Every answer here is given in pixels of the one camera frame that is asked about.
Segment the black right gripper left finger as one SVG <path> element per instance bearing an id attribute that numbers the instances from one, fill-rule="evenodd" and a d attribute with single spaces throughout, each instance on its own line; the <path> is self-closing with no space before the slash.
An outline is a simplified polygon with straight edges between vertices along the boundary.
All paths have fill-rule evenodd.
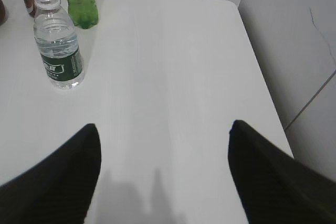
<path id="1" fill-rule="evenodd" d="M 84 223 L 100 170 L 99 133 L 90 123 L 1 185 L 1 223 Z"/>

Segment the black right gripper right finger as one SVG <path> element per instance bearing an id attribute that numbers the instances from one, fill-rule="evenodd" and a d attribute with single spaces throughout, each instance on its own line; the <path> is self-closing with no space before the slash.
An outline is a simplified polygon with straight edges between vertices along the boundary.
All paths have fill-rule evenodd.
<path id="1" fill-rule="evenodd" d="M 229 132 L 227 158 L 248 223 L 335 223 L 335 182 L 243 120 Z"/>

